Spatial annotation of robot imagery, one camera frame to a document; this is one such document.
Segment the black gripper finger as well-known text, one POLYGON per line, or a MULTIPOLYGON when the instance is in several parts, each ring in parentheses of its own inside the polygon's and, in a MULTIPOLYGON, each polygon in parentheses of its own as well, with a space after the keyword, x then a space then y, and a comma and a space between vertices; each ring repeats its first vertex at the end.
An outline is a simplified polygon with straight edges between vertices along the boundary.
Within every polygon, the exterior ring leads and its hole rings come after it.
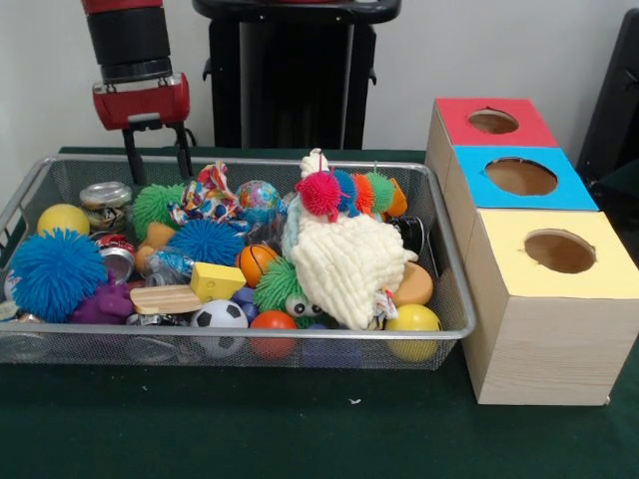
POLYGON ((177 160, 180 168, 180 173, 183 178, 189 178, 193 173, 189 140, 184 123, 176 123, 174 125, 174 131, 176 133, 178 148, 177 160))
POLYGON ((133 181, 136 185, 144 185, 147 181, 146 172, 142 157, 135 145, 134 132, 125 129, 122 131, 122 135, 133 181))

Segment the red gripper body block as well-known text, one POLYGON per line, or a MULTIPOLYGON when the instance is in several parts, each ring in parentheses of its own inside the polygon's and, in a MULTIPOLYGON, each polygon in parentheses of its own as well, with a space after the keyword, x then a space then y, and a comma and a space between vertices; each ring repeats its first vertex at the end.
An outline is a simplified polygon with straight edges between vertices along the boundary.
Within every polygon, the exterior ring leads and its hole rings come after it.
POLYGON ((184 73, 117 84, 98 82, 92 95, 97 115, 108 131, 145 122, 174 124, 190 114, 190 88, 184 73))

